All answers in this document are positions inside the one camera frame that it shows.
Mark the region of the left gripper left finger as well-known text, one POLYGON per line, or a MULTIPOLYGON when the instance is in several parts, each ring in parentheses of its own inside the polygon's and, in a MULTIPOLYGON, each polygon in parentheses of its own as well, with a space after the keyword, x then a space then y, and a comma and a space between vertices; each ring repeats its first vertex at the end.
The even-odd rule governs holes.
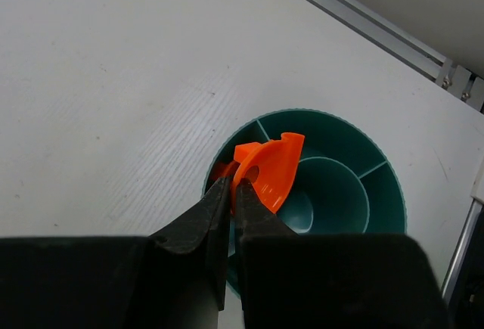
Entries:
POLYGON ((230 178, 218 178, 196 204, 150 235, 182 268, 192 269, 208 280, 220 311, 225 308, 230 187, 230 178))

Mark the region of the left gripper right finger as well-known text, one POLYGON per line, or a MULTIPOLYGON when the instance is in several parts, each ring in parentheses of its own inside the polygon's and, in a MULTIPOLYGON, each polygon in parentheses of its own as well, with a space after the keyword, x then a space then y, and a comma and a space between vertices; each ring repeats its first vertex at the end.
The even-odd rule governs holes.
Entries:
POLYGON ((235 240, 249 237, 292 237, 295 232, 259 199, 253 184, 243 178, 235 190, 235 240))

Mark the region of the orange curved lego piece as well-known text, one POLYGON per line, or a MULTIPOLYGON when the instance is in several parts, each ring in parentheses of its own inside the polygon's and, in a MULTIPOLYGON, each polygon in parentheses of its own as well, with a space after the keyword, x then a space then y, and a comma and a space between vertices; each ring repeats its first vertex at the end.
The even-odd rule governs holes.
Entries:
POLYGON ((232 205, 235 205, 237 186, 242 179, 248 179, 261 203, 276 213, 293 186, 304 141, 304 135, 284 132, 278 140, 238 144, 232 161, 217 163, 209 178, 215 181, 232 177, 232 205))

